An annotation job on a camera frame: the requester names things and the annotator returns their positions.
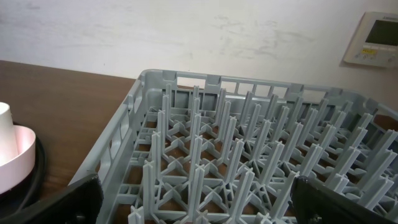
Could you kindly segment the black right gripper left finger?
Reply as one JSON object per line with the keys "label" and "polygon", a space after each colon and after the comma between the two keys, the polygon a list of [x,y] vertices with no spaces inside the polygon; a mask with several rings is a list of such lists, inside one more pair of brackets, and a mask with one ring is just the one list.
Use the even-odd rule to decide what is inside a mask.
{"label": "black right gripper left finger", "polygon": [[98,174],[92,173],[63,191],[2,218],[4,224],[88,223],[94,224],[104,195]]}

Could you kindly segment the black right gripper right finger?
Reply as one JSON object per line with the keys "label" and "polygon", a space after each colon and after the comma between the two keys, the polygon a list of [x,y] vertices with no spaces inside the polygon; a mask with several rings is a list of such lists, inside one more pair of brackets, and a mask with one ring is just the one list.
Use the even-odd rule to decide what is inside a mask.
{"label": "black right gripper right finger", "polygon": [[303,175],[294,179],[290,197],[298,224],[394,224]]}

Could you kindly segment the pink bowl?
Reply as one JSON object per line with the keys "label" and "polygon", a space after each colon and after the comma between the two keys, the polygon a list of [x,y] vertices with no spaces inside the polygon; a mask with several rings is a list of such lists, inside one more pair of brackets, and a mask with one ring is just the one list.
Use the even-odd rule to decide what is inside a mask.
{"label": "pink bowl", "polygon": [[1,166],[1,194],[20,184],[35,166],[35,133],[19,125],[14,130],[19,154]]}

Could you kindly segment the cream white cup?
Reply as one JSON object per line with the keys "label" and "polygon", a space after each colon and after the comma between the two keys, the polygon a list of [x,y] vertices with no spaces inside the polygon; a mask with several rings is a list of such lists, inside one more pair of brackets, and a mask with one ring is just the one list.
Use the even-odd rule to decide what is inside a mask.
{"label": "cream white cup", "polygon": [[10,106],[1,102],[0,120],[1,166],[18,156],[16,134],[12,121]]}

